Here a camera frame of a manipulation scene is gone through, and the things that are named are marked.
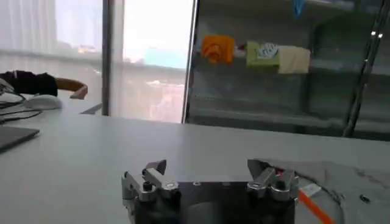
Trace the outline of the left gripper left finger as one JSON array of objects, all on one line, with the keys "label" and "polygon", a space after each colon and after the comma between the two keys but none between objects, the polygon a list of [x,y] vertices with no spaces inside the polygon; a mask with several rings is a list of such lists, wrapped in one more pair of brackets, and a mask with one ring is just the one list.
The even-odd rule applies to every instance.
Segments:
[{"label": "left gripper left finger", "polygon": [[180,197],[179,183],[165,176],[167,161],[165,159],[151,162],[140,174],[125,171],[121,177],[122,199],[141,202],[152,202],[158,197],[176,200]]}]

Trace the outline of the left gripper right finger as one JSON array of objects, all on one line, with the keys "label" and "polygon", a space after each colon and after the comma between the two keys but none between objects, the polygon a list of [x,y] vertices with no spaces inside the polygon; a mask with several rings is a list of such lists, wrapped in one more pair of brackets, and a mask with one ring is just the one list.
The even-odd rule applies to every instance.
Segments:
[{"label": "left gripper right finger", "polygon": [[298,177],[294,170],[277,168],[258,159],[248,159],[247,166],[253,178],[247,183],[247,191],[257,198],[270,197],[275,201],[298,198]]}]

